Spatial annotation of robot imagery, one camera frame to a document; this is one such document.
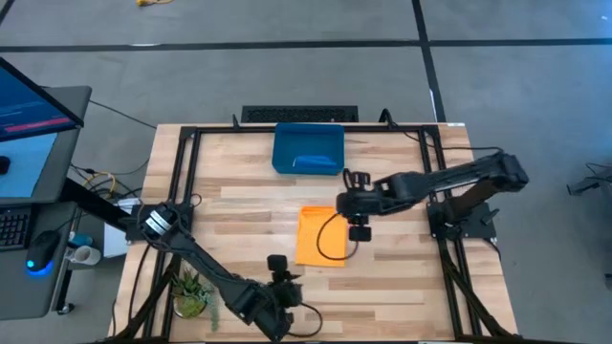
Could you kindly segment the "orange microfiber towel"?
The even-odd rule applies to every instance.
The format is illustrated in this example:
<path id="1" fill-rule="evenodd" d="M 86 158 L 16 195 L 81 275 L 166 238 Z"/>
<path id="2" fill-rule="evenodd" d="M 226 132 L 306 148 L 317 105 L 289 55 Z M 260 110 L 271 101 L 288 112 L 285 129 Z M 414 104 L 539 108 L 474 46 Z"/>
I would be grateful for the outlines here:
<path id="1" fill-rule="evenodd" d="M 343 260 L 330 260 L 319 253 L 319 248 L 330 257 L 344 257 L 347 255 L 348 224 L 341 216 L 336 216 L 325 226 L 320 236 L 319 246 L 317 237 L 321 227 L 336 214 L 332 206 L 306 205 L 298 213 L 295 262 L 302 266 L 343 268 Z"/>

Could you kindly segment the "blue microfiber towel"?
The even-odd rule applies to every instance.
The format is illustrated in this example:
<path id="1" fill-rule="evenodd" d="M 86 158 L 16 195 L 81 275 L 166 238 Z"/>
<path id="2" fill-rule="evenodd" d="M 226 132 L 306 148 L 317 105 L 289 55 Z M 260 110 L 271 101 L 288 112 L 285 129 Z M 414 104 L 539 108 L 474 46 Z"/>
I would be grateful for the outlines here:
<path id="1" fill-rule="evenodd" d="M 328 156 L 301 155 L 294 159 L 293 167 L 300 168 L 336 168 L 338 163 Z"/>

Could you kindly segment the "small potted succulent plant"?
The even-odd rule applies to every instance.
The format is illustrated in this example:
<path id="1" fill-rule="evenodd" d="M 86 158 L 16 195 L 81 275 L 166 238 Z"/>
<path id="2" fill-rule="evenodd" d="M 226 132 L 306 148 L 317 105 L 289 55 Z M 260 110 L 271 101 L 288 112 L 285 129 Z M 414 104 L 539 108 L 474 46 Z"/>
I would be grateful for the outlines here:
<path id="1" fill-rule="evenodd" d="M 216 288 L 193 269 L 184 269 L 172 279 L 173 311 L 183 319 L 195 319 L 206 312 L 210 330 L 219 330 L 219 304 Z"/>

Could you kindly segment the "black floor vent grate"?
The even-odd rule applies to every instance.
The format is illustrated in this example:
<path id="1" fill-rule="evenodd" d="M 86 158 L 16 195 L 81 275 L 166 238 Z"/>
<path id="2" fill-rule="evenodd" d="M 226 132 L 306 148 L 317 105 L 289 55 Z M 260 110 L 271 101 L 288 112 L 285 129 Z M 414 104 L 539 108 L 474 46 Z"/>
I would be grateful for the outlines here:
<path id="1" fill-rule="evenodd" d="M 277 122 L 358 122 L 357 106 L 244 106 L 244 123 Z"/>

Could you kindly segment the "white box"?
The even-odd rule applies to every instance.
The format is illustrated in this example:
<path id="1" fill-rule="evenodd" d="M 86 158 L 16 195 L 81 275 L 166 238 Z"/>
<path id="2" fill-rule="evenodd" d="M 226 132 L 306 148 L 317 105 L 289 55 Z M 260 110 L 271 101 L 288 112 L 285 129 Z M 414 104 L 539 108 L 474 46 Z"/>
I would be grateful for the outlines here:
<path id="1" fill-rule="evenodd" d="M 137 198 L 129 198 L 116 202 L 116 205 L 123 211 L 130 213 L 135 205 L 139 205 L 141 202 Z M 121 255 L 125 255 L 128 250 L 128 242 L 125 239 L 125 233 L 120 231 L 114 226 L 107 223 L 104 224 L 104 235 L 103 235 L 103 250 L 102 256 L 104 258 L 113 258 Z"/>

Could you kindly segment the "white mug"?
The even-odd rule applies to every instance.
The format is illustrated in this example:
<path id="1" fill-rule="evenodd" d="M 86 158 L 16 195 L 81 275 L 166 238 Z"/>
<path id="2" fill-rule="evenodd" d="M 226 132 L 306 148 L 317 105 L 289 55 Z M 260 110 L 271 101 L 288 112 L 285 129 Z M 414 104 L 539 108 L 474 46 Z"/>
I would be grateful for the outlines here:
<path id="1" fill-rule="evenodd" d="M 82 246 L 70 250 L 65 258 L 70 263 L 94 266 L 101 260 L 101 252 L 94 247 Z"/>

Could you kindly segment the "black equipment stand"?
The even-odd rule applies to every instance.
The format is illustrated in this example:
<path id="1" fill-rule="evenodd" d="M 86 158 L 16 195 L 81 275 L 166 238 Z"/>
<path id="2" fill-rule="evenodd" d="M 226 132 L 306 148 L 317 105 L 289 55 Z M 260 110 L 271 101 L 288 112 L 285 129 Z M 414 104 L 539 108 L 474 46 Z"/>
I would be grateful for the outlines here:
<path id="1" fill-rule="evenodd" d="M 601 189 L 602 192 L 612 197 L 612 164 L 599 164 L 586 162 L 585 167 L 591 172 L 582 180 L 566 185 L 571 196 L 580 196 L 591 189 Z"/>

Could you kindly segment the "black computer mouse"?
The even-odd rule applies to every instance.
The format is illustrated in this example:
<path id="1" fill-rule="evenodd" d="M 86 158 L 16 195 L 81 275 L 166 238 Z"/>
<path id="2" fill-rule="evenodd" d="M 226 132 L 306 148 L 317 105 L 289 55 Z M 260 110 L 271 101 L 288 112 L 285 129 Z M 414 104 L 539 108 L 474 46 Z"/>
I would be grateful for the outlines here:
<path id="1" fill-rule="evenodd" d="M 26 256 L 26 270 L 29 275 L 45 275 L 52 270 L 59 241 L 58 232 L 47 230 L 31 242 Z"/>

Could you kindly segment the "gray computer desk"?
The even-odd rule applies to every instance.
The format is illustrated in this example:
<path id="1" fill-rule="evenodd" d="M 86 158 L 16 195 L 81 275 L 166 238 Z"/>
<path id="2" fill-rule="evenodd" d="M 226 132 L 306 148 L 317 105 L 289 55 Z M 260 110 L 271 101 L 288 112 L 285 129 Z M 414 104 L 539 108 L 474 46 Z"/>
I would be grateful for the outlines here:
<path id="1" fill-rule="evenodd" d="M 33 237 L 46 230 L 53 230 L 60 236 L 51 268 L 44 274 L 28 272 L 25 249 L 0 252 L 0 321 L 38 318 L 48 312 L 64 315 L 74 309 L 66 300 L 72 273 L 68 271 L 64 254 L 78 206 L 69 197 L 64 197 L 62 191 L 65 185 L 74 185 L 67 174 L 78 135 L 75 129 L 56 136 L 42 169 L 41 181 L 30 198 L 0 197 L 0 208 L 33 206 Z"/>

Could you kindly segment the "black keyboard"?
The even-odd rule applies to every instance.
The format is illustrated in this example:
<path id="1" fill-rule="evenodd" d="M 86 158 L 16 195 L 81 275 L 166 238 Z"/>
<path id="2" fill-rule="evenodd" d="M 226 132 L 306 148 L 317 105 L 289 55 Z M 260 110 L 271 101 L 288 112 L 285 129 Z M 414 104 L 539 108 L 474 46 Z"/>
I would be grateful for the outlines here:
<path id="1" fill-rule="evenodd" d="M 30 206 L 0 207 L 0 251 L 28 246 L 32 232 L 32 210 Z"/>

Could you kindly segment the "computer monitor blue screen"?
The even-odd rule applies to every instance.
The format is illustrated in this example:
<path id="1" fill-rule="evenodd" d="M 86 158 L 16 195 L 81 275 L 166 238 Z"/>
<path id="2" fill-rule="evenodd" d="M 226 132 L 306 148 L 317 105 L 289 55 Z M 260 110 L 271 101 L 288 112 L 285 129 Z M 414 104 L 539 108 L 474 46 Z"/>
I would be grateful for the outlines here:
<path id="1" fill-rule="evenodd" d="M 73 111 L 0 57 L 0 141 L 80 128 Z"/>

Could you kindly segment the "black metal table frame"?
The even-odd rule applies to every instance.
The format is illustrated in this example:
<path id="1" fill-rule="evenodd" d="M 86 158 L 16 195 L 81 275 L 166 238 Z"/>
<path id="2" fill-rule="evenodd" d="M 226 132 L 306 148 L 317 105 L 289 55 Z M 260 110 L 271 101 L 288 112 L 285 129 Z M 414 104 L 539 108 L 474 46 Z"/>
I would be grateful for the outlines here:
<path id="1" fill-rule="evenodd" d="M 143 182 L 148 204 L 165 201 L 186 125 L 159 125 Z M 289 176 L 272 166 L 273 133 L 236 132 L 201 136 L 194 193 L 193 235 L 231 272 L 267 282 L 270 254 L 288 257 L 289 270 L 302 276 L 303 297 L 323 315 L 311 340 L 451 339 L 451 326 L 438 245 L 429 236 L 426 203 L 399 214 L 371 218 L 372 241 L 360 244 L 343 268 L 297 266 L 298 212 L 305 205 L 334 205 L 344 190 L 341 177 Z M 419 144 L 402 133 L 345 134 L 345 165 L 376 180 L 400 171 L 424 171 Z M 488 311 L 506 330 L 516 333 L 510 297 L 498 254 L 481 240 L 466 239 L 471 282 Z M 207 312 L 196 319 L 172 316 L 170 341 L 261 341 L 221 301 L 217 332 Z"/>

